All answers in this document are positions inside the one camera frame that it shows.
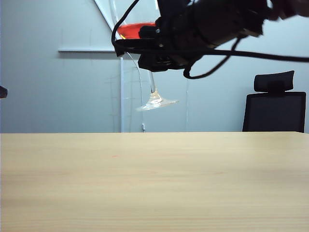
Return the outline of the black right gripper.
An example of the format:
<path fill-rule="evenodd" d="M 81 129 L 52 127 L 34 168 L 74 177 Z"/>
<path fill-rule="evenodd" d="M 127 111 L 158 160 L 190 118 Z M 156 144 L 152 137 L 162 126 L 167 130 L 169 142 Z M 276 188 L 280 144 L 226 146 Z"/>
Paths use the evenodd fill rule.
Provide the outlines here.
<path fill-rule="evenodd" d="M 168 70 L 168 50 L 201 50 L 238 37 L 263 33 L 265 0 L 160 0 L 154 39 L 114 41 L 116 52 L 140 54 L 138 65 L 151 72 Z"/>

